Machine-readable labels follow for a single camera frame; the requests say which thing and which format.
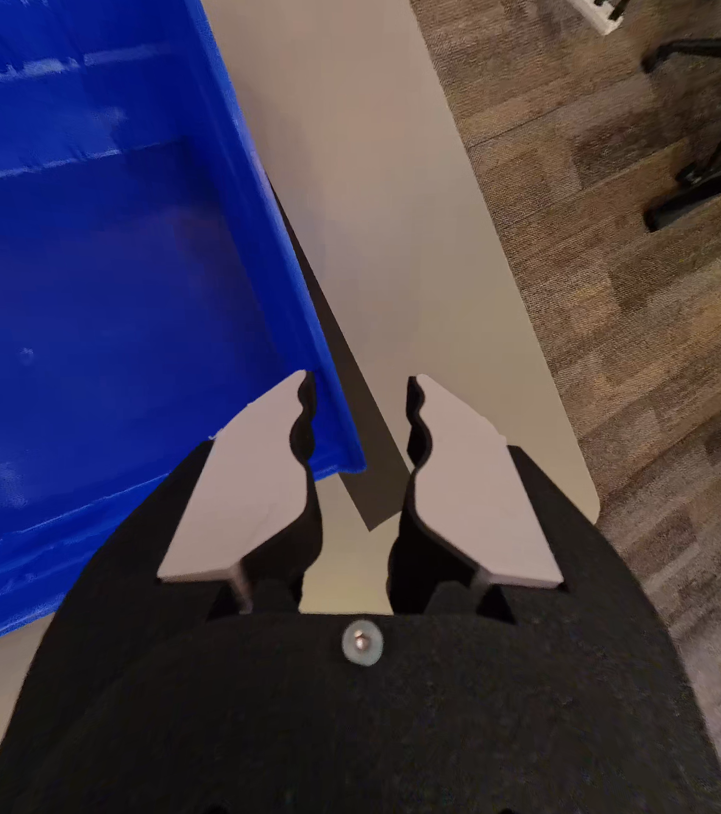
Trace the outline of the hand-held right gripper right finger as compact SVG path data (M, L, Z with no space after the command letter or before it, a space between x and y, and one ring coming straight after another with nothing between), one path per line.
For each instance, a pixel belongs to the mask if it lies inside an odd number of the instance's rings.
M413 469L388 561L393 612L427 612L446 582L486 612L498 607L503 586L562 587L565 577L496 427L427 375L407 381L406 418Z

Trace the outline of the blue plastic bin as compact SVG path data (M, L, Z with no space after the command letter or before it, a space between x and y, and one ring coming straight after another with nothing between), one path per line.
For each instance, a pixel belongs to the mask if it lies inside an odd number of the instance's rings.
M365 456L201 2L0 1L0 636L248 403Z

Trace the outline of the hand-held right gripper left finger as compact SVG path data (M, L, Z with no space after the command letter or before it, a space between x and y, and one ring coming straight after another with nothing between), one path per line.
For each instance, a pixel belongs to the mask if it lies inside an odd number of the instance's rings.
M313 372L294 372L215 435L158 569L164 584L223 582L242 614L264 581L303 578L323 545L309 461Z

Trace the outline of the grey desk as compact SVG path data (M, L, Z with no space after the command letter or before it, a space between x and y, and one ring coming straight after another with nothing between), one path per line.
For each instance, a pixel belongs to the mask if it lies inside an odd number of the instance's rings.
M580 451L412 8L201 3L366 467L314 477L319 556L242 614L223 582L158 579L219 430L192 449L53 612L0 743L0 812L563 812L599 768L573 722L586 690L543 653L569 634L513 621L507 593L556 610L576 598L566 548L604 541L569 500L586 465L564 484ZM503 586L486 612L446 582L393 612L414 375L506 438L562 587Z

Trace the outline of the white power strip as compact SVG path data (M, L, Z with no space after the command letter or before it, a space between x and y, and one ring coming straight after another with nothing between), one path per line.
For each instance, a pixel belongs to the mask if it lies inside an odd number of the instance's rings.
M568 1L600 36L608 36L621 25L630 1Z

